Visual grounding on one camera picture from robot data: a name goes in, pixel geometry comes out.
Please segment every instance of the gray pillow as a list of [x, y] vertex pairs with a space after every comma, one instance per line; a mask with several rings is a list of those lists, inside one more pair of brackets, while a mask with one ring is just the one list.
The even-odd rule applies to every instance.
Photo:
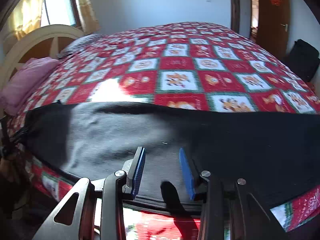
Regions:
[[63, 58], [77, 51], [81, 50], [85, 46], [90, 43], [97, 41], [103, 36], [103, 34], [90, 34], [84, 37], [81, 37], [73, 42], [71, 42], [68, 46], [66, 46], [60, 53], [57, 55], [58, 58]]

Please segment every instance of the yellow curtain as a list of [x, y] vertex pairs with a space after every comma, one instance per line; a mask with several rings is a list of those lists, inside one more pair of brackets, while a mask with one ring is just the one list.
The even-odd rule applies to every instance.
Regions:
[[90, 0], [76, 0], [82, 30], [91, 34], [100, 29], [99, 22], [92, 9]]
[[31, 31], [40, 28], [43, 0], [21, 0], [8, 18], [10, 32], [21, 40]]

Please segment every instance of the wooden door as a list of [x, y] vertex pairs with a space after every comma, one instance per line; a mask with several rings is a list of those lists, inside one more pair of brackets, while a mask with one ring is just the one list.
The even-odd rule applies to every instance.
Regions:
[[289, 21], [289, 0], [259, 0], [256, 43], [280, 60], [286, 53]]
[[231, 30], [239, 33], [240, 28], [240, 0], [231, 0]]

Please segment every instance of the bed headboard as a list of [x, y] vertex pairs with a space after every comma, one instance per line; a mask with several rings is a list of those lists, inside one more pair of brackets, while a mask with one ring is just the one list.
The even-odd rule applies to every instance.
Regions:
[[72, 26], [55, 24], [38, 28], [23, 37], [11, 48], [0, 66], [0, 91], [30, 58], [57, 58], [62, 49], [83, 35], [81, 30]]

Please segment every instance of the blue gripper pad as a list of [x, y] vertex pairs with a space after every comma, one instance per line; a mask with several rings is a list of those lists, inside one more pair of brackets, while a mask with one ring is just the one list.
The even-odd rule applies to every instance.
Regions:
[[144, 148], [142, 148], [139, 156], [139, 160], [137, 163], [137, 167], [133, 176], [133, 180], [132, 180], [131, 194], [133, 195], [133, 197], [136, 197], [136, 195], [139, 193], [139, 188], [140, 188], [140, 183], [141, 183], [145, 162], [146, 162], [146, 151]]
[[186, 185], [186, 190], [189, 194], [190, 199], [194, 200], [196, 196], [194, 178], [192, 176], [192, 172], [183, 148], [180, 148], [179, 151], [179, 161], [182, 170], [183, 180]]

